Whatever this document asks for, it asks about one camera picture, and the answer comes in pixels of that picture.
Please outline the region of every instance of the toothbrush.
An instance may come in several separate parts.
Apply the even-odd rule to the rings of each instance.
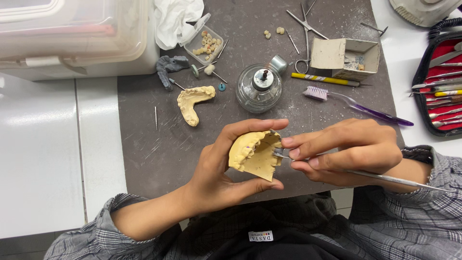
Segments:
[[[303,92],[303,94],[305,96],[307,96],[307,97],[314,98],[314,99],[321,100],[321,101],[327,101],[327,96],[329,95],[329,96],[332,96],[334,98],[341,99],[341,100],[345,101],[345,103],[347,103],[350,107],[352,107],[352,108],[354,108],[356,110],[359,110],[359,111],[361,111],[363,113],[366,113],[366,114],[369,114],[371,116],[377,117],[379,119],[388,121],[390,123],[401,124],[401,125],[406,125],[406,126],[413,126],[414,125],[414,123],[412,123],[412,122],[409,122],[409,121],[401,119],[401,118],[397,118],[395,116],[389,115],[389,114],[384,113],[384,112],[380,112],[380,111],[371,109],[369,107],[365,107],[365,106],[361,105],[360,103],[356,102],[354,99],[352,99],[350,97],[347,97],[347,96],[342,95],[342,94],[334,93],[334,92],[329,92],[327,89],[323,89],[323,88],[320,88],[320,87],[307,87],[306,91]]]

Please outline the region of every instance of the person's left hand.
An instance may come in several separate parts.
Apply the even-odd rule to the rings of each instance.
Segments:
[[[228,154],[234,141],[242,134],[269,129],[284,129],[287,119],[248,119],[223,128],[214,144],[206,146],[191,180],[183,187],[185,206],[194,214],[211,212],[233,205],[255,193],[269,189],[283,190],[284,185],[273,179],[253,178],[235,183],[225,175],[228,169]]]

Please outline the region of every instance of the scissors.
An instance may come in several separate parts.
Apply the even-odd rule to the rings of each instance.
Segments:
[[[300,3],[302,5],[302,12],[303,12],[303,17],[305,19],[305,21],[301,21],[300,19],[298,19],[295,15],[293,15],[289,10],[286,10],[290,16],[292,16],[297,22],[299,22],[301,25],[303,25],[305,28],[305,39],[306,39],[306,55],[307,55],[307,59],[306,60],[298,60],[295,62],[295,71],[297,71],[298,73],[300,74],[306,74],[308,72],[308,68],[309,68],[309,62],[310,62],[310,49],[308,47],[308,31],[313,31],[315,34],[321,36],[322,38],[326,39],[326,40],[329,40],[329,38],[325,37],[324,35],[322,35],[321,33],[319,33],[318,31],[316,31],[315,29],[313,29],[313,27],[311,27],[310,25],[308,25],[308,22],[306,20],[306,15],[310,12],[311,8],[313,7],[314,5],[314,2],[313,4],[311,5],[311,7],[308,9],[308,12],[305,13],[305,8],[303,7],[303,4]],[[297,68],[297,64],[299,62],[303,62],[306,64],[306,70],[304,72],[301,72],[298,70]]]

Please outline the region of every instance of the plaid shirt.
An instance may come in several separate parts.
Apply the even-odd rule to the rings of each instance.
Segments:
[[[196,217],[183,232],[177,224],[140,242],[119,232],[110,213],[146,199],[119,194],[94,221],[58,237],[45,259],[201,260],[240,230],[264,223],[312,234],[366,259],[462,259],[462,159],[428,146],[406,148],[403,155],[433,164],[428,185],[456,192],[355,188],[349,219],[335,214],[333,199],[317,194],[243,204]]]

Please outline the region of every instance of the shirt sleeve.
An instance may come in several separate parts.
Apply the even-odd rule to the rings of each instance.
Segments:
[[[405,148],[403,157],[432,164],[427,185],[453,192],[355,188],[349,220],[336,215],[329,221],[326,235],[366,259],[459,259],[462,159],[442,156],[429,146]]]
[[[457,217],[461,220],[462,159],[458,157],[440,155],[430,146],[406,148],[402,152],[403,157],[406,159],[412,159],[433,165],[432,173],[426,183],[427,185],[445,190],[452,190],[454,192],[443,192],[433,189],[420,188],[411,193],[387,192],[386,195],[388,198],[405,205],[419,205],[426,207],[430,204],[434,210],[453,208],[457,210],[457,214],[452,215],[448,212],[448,216],[451,219]]]
[[[155,259],[164,254],[175,238],[181,233],[177,224],[161,235],[146,240],[135,241],[122,234],[112,222],[110,213],[122,207],[146,201],[131,194],[118,194],[106,202],[95,220],[80,230],[59,236],[45,254],[45,260],[55,259]]]

